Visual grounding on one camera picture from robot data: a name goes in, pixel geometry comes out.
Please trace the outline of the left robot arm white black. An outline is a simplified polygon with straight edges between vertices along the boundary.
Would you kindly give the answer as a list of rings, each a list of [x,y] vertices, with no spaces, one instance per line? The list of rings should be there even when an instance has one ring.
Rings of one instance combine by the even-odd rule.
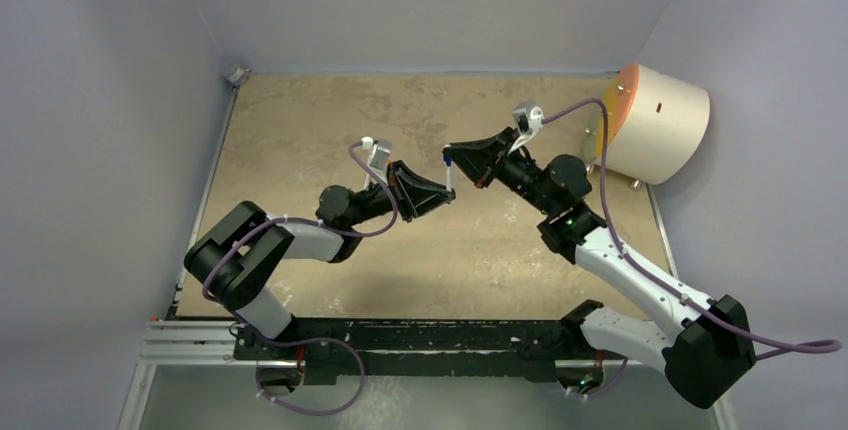
[[[387,215],[410,222],[451,203],[454,190],[414,173],[403,161],[387,176],[353,191],[326,187],[314,220],[272,217],[252,201],[237,204],[187,252],[183,265],[201,283],[205,298],[222,305],[259,333],[272,358],[297,349],[295,317],[272,294],[268,282],[283,260],[341,263],[364,234],[356,226]]]

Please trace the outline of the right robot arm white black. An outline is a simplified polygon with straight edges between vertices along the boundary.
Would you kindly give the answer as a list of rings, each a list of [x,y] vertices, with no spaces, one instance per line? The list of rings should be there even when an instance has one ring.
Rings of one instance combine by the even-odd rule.
[[[585,302],[567,316],[564,349],[576,357],[611,351],[661,372],[700,409],[712,407],[756,363],[744,306],[715,299],[659,268],[618,238],[610,221],[584,201],[592,189],[583,161],[560,154],[540,167],[513,145],[507,127],[488,139],[450,143],[442,154],[477,188],[498,181],[544,214],[537,226],[554,254],[598,276],[635,304],[646,320]]]

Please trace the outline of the cream cylindrical drum toy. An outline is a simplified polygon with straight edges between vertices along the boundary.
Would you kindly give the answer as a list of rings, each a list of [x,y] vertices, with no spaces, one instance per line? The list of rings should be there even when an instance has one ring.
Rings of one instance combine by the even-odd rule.
[[[601,96],[611,133],[602,135],[603,115],[594,113],[585,129],[582,159],[589,171],[601,164],[608,143],[607,168],[631,178],[633,185],[658,185],[675,175],[694,155],[710,117],[708,92],[639,63],[625,66]]]

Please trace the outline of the tape roll in corner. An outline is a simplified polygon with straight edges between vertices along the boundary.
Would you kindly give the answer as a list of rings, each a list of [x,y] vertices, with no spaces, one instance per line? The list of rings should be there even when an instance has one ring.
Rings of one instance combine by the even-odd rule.
[[[222,75],[233,87],[240,87],[250,76],[250,69],[239,62],[229,62],[222,67]]]

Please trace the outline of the aluminium frame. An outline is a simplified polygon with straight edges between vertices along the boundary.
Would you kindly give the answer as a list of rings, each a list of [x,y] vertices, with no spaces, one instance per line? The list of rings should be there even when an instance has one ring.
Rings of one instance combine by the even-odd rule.
[[[675,268],[670,268],[667,273],[679,280]],[[575,308],[585,302],[599,303],[594,300],[587,300]],[[566,328],[572,332],[575,340],[586,346],[583,339],[578,337],[574,327],[568,322],[568,314],[558,320],[562,321],[566,325]],[[291,384],[307,385],[303,382],[300,375],[292,374],[292,367],[289,364],[261,367],[253,361],[235,359],[234,347],[236,339],[232,334],[234,328],[245,328],[255,331],[238,317],[222,320],[204,320],[200,318],[181,319],[175,315],[169,315],[166,319],[155,319],[151,321],[146,329],[141,355],[138,359],[136,373],[133,378],[135,387],[127,399],[120,420],[121,427],[124,429],[138,429],[141,427],[149,402],[149,394],[155,378],[155,372],[160,367],[224,365],[237,368],[252,367],[256,371],[258,397],[272,405],[281,404],[279,392]],[[562,390],[565,397],[578,402],[583,403],[599,398],[612,388],[614,378],[606,376],[604,373],[604,368],[608,364],[615,364],[620,369],[630,366],[649,367],[611,351],[586,347],[592,353],[591,358],[560,363],[557,380],[546,382],[555,384]],[[373,376],[360,374],[355,377],[361,382],[366,382]],[[712,412],[718,427],[721,429],[734,429],[737,427],[729,390],[712,407],[702,410]]]

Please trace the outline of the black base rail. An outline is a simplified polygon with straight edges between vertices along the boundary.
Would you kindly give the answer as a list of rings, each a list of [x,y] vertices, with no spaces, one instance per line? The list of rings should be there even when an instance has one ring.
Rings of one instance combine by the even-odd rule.
[[[554,382],[562,362],[591,351],[560,320],[427,320],[301,317],[296,339],[269,344],[234,328],[234,357],[289,364],[307,385],[341,376],[517,377]]]

